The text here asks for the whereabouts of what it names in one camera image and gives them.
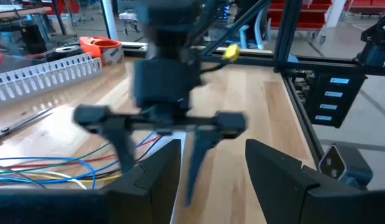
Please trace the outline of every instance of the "yellow wire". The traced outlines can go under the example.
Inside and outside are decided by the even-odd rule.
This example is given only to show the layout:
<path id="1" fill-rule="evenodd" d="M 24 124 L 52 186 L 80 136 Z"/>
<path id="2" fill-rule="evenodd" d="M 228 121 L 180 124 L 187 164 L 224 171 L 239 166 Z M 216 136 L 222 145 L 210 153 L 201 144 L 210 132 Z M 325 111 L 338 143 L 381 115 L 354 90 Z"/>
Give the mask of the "yellow wire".
<path id="1" fill-rule="evenodd" d="M 62 179 L 60 177 L 54 177 L 54 176 L 46 175 L 46 174 L 26 173 L 26 175 L 27 176 L 33 176 L 33 177 L 43 177 L 43 178 L 46 178 L 46 179 Z M 96 179 L 96 181 L 103 182 L 103 181 L 113 180 L 113 179 L 116 179 L 116 178 L 118 178 L 120 176 L 121 176 L 121 174 L 115 174 L 115 175 L 112 175 L 112 176 L 109 176 L 109 177 L 104 177 L 104 178 Z M 91 182 L 93 182 L 93 180 L 79 180 L 79 181 L 81 181 L 82 183 L 91 183 Z"/>

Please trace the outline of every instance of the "blue wire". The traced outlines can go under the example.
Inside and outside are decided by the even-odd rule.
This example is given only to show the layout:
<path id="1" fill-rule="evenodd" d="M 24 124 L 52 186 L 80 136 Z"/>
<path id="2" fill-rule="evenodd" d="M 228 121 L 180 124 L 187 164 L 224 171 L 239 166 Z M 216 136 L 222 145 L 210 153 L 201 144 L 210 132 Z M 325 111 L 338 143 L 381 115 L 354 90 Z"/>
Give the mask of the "blue wire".
<path id="1" fill-rule="evenodd" d="M 145 141 L 147 141 L 152 135 L 154 134 L 154 132 L 151 132 L 144 140 L 142 140 L 138 145 L 142 145 Z M 68 158 L 68 160 L 71 160 L 73 158 L 71 157 L 12 157 L 12 158 L 0 158 L 0 160 L 8 160 L 8 159 L 61 159 L 61 158 Z M 83 163 L 84 165 L 86 165 L 87 163 L 83 160 L 78 160 L 80 163 Z M 94 189 L 94 186 L 95 186 L 95 174 L 101 170 L 105 170 L 113 165 L 115 165 L 118 161 L 115 161 L 115 162 L 112 162 L 102 168 L 99 168 L 97 170 L 94 170 L 92 168 L 92 166 L 90 166 L 90 164 L 87 164 L 88 168 L 91 170 L 90 173 L 86 173 L 86 174 L 81 174 L 81 175 L 78 175 L 78 176 L 75 176 L 75 177 L 69 177 L 69 178 L 63 178 L 63 179 L 57 179 L 57 180 L 37 180 L 38 183 L 40 184 L 57 184 L 57 183 L 64 183 L 64 182 L 67 182 L 68 180 L 72 180 L 72 179 L 80 179 L 80 178 L 83 178 L 83 177 L 86 177 L 86 176 L 89 176 L 89 175 L 92 175 L 92 189 Z M 15 177 L 1 177 L 0 176 L 0 179 L 2 180 L 15 180 L 15 181 L 21 181 L 21 182 L 30 182 L 30 180 L 26 180 L 26 179 L 21 179 L 21 178 L 15 178 Z"/>
<path id="2" fill-rule="evenodd" d="M 0 160 L 8 160 L 8 159 L 55 159 L 55 160 L 63 159 L 63 160 L 72 160 L 73 158 L 72 157 L 40 157 L 40 156 L 39 157 L 0 158 Z M 93 182 L 92 189 L 94 189 L 96 180 L 95 180 L 95 171 L 94 171 L 93 167 L 90 164 L 88 164 L 87 162 L 85 162 L 85 161 L 83 161 L 81 159 L 78 159 L 77 161 L 79 163 L 85 165 L 91 171 L 90 174 L 92 175 L 92 182 Z M 31 182 L 30 180 L 26 180 L 26 179 L 22 179 L 22 178 L 16 178 L 16 177 L 2 177 L 2 176 L 0 176 L 0 179 L 16 180 L 16 181 L 22 181 L 22 182 Z M 67 182 L 68 180 L 72 180 L 72 179 L 75 179 L 75 178 L 74 177 L 66 178 L 66 180 L 64 179 L 65 181 L 63 181 L 63 182 Z"/>

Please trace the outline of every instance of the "yellow object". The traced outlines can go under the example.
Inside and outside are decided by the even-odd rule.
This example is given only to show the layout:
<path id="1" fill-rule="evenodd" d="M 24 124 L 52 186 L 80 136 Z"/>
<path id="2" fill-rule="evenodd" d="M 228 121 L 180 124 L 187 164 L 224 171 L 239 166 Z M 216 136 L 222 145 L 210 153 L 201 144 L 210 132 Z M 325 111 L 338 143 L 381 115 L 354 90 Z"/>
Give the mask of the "yellow object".
<path id="1" fill-rule="evenodd" d="M 230 60 L 235 61 L 238 58 L 238 55 L 240 53 L 240 49 L 238 48 L 237 44 L 232 44 L 227 47 L 226 51 L 223 54 L 222 59 L 223 60 Z"/>
<path id="2" fill-rule="evenodd" d="M 43 177 L 43 178 L 48 178 L 48 179 L 61 179 L 60 177 L 54 177 L 52 175 L 44 175 L 44 174 L 31 174 L 31 173 L 27 173 L 26 175 L 28 176 L 33 176 L 33 177 Z M 112 175 L 110 177 L 104 177 L 104 178 L 100 178 L 100 179 L 97 179 L 96 181 L 97 182 L 101 182 L 101 181 L 107 181 L 107 180 L 113 180 L 113 179 L 116 179 L 118 177 L 120 177 L 121 174 L 115 174 L 115 175 Z M 91 183 L 93 182 L 92 180 L 79 180 L 80 182 L 82 183 Z"/>

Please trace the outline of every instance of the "black clamp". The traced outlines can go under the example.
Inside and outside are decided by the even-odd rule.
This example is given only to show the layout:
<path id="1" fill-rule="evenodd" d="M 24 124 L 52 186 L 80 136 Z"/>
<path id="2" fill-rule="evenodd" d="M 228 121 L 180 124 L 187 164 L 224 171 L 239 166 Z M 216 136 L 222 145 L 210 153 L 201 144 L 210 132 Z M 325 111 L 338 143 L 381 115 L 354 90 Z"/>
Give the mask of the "black clamp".
<path id="1" fill-rule="evenodd" d="M 186 205 L 191 203 L 194 183 L 206 152 L 223 139 L 235 139 L 246 130 L 243 113 L 217 112 L 212 118 L 175 118 L 172 123 L 158 123 L 140 114 L 115 114 L 108 106 L 79 105 L 74 111 L 74 121 L 92 134 L 108 140 L 118 155 L 121 172 L 135 165 L 135 144 L 131 134 L 136 129 L 154 130 L 160 133 L 194 131 L 194 146 L 190 158 Z"/>

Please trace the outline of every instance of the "orange object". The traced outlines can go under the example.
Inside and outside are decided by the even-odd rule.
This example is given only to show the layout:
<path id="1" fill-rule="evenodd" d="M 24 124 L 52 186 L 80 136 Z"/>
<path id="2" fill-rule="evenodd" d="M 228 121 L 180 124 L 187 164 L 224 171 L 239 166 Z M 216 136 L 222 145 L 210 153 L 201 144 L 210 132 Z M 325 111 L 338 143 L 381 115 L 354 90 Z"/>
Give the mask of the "orange object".
<path id="1" fill-rule="evenodd" d="M 103 64 L 119 62 L 123 57 L 119 41 L 106 37 L 80 37 L 79 41 L 84 53 L 91 53 L 93 58 L 100 57 Z"/>

